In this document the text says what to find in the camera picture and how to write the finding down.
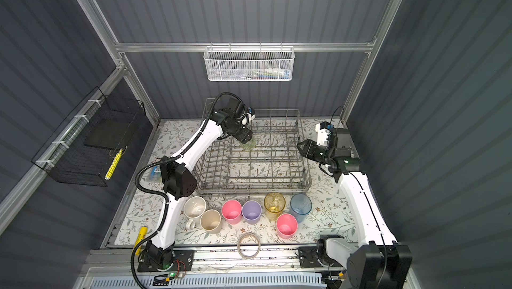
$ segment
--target beige cup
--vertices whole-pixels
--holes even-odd
[[[187,200],[183,207],[185,217],[189,219],[185,225],[185,229],[192,230],[196,223],[200,223],[201,216],[208,209],[206,201],[200,196],[195,196]]]
[[[221,214],[214,209],[206,210],[201,216],[201,226],[210,234],[217,234],[222,229]]]

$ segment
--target corrugated wall panel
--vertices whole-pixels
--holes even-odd
[[[388,0],[97,0],[121,42],[365,42]]]
[[[349,118],[423,288],[507,287],[512,0],[405,0]]]
[[[75,0],[0,0],[0,199],[114,67]]]
[[[134,98],[124,81],[112,95]],[[73,286],[89,250],[101,245],[152,128],[145,119],[107,187],[42,182],[0,236],[1,288]]]
[[[207,98],[223,91],[253,108],[330,115],[342,105],[364,53],[297,53],[292,81],[209,81],[201,53],[127,54],[162,118],[200,118]]]

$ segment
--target white mesh basket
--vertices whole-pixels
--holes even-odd
[[[204,63],[211,81],[290,81],[295,52],[204,50]]]

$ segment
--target yellow marker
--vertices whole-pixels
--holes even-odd
[[[135,246],[144,239],[144,236],[146,235],[147,227],[141,227],[139,230],[139,235],[137,236],[137,240],[135,241]],[[137,249],[135,252],[136,255],[140,254],[140,250],[142,249],[142,246]]]
[[[119,159],[121,159],[121,156],[123,155],[123,149],[119,150],[117,155],[114,157],[114,160],[112,160],[112,164],[110,165],[110,168],[107,170],[105,175],[105,180],[109,180],[112,178],[112,174],[114,173],[114,170],[116,170],[117,163],[119,162]]]

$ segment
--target black wire basket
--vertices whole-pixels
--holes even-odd
[[[145,118],[144,103],[102,95],[75,117],[76,124],[62,139],[45,144],[54,150],[42,158],[40,149],[32,163],[59,183],[106,187]]]

